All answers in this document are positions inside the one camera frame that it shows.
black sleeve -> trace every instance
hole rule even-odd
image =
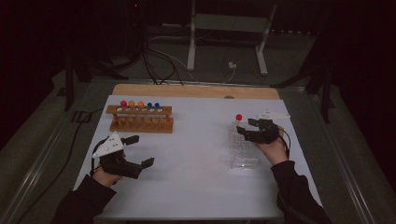
[[[78,189],[61,200],[51,224],[93,223],[93,218],[103,212],[115,194],[113,189],[86,175]]]
[[[277,206],[285,214],[285,223],[332,223],[313,198],[306,177],[295,172],[294,164],[283,161],[271,168],[279,187]]]

test tube rack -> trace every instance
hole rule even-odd
[[[107,114],[113,115],[110,131],[121,133],[171,133],[173,131],[172,106],[109,105]]]

human hand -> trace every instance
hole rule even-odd
[[[92,178],[99,184],[110,188],[114,183],[121,180],[122,176],[106,173],[99,164],[99,167],[96,169],[95,173],[93,173]]]
[[[279,128],[279,136],[283,137],[283,128],[280,126],[277,127]],[[255,143],[255,145],[262,151],[262,153],[264,153],[265,157],[272,165],[288,160],[285,145],[280,138],[277,138],[271,144]]]

red object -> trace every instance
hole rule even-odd
[[[237,114],[235,117],[236,120],[241,120],[242,119],[242,115],[241,114]]]

table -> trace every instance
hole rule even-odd
[[[234,103],[246,118],[261,111],[260,104],[287,113],[276,90],[120,84],[106,104],[116,104],[130,96],[145,102],[155,97],[162,104],[171,103],[174,132],[120,133],[121,137],[140,136],[139,143],[124,148],[127,161],[139,163],[154,157],[155,162],[137,180],[123,179],[114,186],[118,194],[99,217],[199,220],[283,216],[276,207],[277,187],[271,164],[264,156],[260,154],[260,164],[254,170],[231,169],[228,157],[227,127],[233,121],[229,117],[234,117]],[[111,118],[102,114],[75,188],[91,169],[92,149],[111,134],[108,130]],[[292,142],[290,157],[296,161],[296,171],[306,175],[314,198],[321,203],[290,119],[278,119],[276,123],[288,131]]]

